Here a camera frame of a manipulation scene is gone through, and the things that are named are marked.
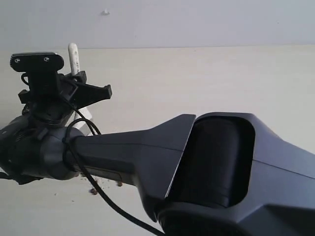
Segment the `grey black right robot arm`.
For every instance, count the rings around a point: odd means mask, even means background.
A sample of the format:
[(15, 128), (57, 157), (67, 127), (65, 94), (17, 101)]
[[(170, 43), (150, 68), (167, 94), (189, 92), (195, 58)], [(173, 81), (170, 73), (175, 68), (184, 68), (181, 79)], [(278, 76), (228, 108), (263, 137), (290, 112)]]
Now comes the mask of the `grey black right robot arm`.
[(29, 75), (23, 113), (0, 131), (1, 178), (19, 184), (83, 173), (135, 186), (158, 236), (312, 236), (315, 156), (255, 115), (183, 114), (156, 127), (85, 136), (70, 115), (110, 99), (85, 72)]

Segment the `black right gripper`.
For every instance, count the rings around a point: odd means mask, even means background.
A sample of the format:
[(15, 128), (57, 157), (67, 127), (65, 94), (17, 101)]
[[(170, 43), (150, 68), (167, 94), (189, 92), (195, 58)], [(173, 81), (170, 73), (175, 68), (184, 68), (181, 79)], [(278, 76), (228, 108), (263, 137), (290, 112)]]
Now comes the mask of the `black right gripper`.
[(85, 71), (76, 75), (23, 73), (21, 80), (29, 87), (18, 96), (24, 105), (22, 115), (30, 115), (36, 122), (49, 127), (66, 124), (74, 111), (112, 96), (111, 85), (97, 87), (87, 84)]

